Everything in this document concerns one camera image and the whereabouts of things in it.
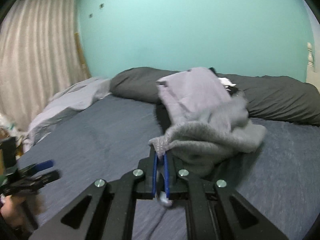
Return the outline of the person's left hand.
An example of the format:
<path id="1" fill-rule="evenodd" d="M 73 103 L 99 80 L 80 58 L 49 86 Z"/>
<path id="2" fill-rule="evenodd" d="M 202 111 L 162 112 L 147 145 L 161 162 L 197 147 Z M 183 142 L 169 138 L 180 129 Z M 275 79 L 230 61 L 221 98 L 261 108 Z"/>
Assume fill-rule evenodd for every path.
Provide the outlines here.
<path id="1" fill-rule="evenodd" d="M 21 204 L 26 197 L 23 196 L 6 196 L 1 200 L 1 215 L 5 222 L 13 229 L 26 227 L 25 218 L 21 211 Z"/>

